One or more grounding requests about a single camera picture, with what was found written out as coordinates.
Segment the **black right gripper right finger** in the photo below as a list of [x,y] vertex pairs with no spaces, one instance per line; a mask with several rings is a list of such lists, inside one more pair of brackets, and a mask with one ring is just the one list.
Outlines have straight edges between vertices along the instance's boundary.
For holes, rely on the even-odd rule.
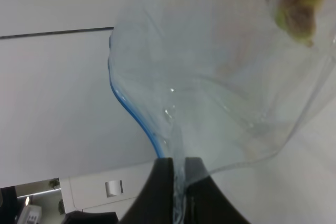
[[186,158],[185,173],[185,223],[249,223],[223,195],[201,158]]

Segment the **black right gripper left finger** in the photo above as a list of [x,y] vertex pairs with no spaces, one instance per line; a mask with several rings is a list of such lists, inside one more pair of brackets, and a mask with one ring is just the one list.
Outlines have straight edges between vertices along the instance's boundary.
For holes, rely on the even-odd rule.
[[172,223],[173,184],[173,160],[156,159],[140,194],[119,223]]

